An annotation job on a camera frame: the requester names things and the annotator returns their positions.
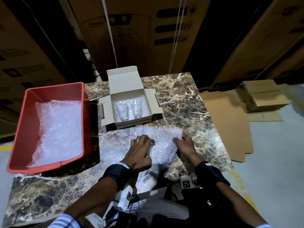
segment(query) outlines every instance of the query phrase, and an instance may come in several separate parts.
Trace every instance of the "person's left hand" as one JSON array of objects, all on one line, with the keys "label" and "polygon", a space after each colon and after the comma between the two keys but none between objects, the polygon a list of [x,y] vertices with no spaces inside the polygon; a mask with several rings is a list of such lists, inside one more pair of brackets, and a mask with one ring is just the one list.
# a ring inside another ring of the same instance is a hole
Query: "person's left hand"
[{"label": "person's left hand", "polygon": [[151,168],[152,159],[146,153],[154,142],[148,135],[137,136],[136,140],[131,140],[130,149],[120,162],[127,164],[132,170],[144,171]]}]

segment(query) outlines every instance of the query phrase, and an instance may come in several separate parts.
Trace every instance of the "black wrist strap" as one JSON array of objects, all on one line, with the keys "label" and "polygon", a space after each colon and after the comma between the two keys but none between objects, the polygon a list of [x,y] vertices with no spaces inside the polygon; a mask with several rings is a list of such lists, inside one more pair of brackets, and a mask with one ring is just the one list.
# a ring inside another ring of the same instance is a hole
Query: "black wrist strap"
[{"label": "black wrist strap", "polygon": [[219,181],[230,186],[230,183],[224,178],[221,171],[207,161],[202,161],[200,164],[198,164],[195,167],[195,172],[202,187],[208,187],[210,184],[215,185]]},{"label": "black wrist strap", "polygon": [[116,181],[118,191],[123,190],[126,183],[128,182],[130,176],[131,176],[131,169],[127,169],[123,165],[120,164],[113,164],[110,165],[104,172],[103,176],[104,177],[110,177],[114,181]]}]

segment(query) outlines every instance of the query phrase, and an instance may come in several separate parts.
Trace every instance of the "concrete floor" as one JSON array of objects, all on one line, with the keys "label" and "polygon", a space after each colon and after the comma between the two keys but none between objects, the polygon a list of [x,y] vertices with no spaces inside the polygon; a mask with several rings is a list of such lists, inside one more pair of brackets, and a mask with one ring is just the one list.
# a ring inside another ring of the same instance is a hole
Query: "concrete floor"
[{"label": "concrete floor", "polygon": [[[244,163],[234,162],[235,173],[272,227],[301,227],[304,224],[304,115],[294,104],[283,107],[279,114],[283,122],[250,122],[254,153],[247,154]],[[9,151],[0,152],[0,225],[13,180],[13,175],[6,173],[9,154]],[[225,172],[224,176],[230,182],[236,181],[235,175]],[[240,191],[239,186],[232,184],[232,187]]]}]

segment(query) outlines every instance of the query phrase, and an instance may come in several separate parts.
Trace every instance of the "red bin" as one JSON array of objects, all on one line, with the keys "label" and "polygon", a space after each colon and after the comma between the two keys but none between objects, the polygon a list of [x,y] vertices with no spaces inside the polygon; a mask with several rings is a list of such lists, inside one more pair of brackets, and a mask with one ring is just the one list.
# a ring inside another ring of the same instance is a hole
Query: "red bin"
[{"label": "red bin", "polygon": [[[36,151],[37,142],[40,140],[40,121],[35,103],[46,103],[51,100],[82,102],[82,153],[67,161],[28,168],[27,165],[31,163],[32,155]],[[92,152],[90,125],[90,102],[82,82],[27,89],[25,91],[13,148],[6,167],[7,172],[14,174],[38,174],[89,156]]]}]

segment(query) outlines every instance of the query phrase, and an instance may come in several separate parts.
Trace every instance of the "drinking glass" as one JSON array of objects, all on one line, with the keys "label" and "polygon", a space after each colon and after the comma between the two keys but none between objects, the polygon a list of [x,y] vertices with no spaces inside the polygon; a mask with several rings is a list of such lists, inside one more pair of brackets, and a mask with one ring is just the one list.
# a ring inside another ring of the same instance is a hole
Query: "drinking glass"
[{"label": "drinking glass", "polygon": [[115,107],[121,121],[126,121],[129,119],[129,106],[127,101],[117,101],[115,102]]},{"label": "drinking glass", "polygon": [[136,98],[131,101],[131,108],[135,119],[142,117],[142,107],[141,99]]}]

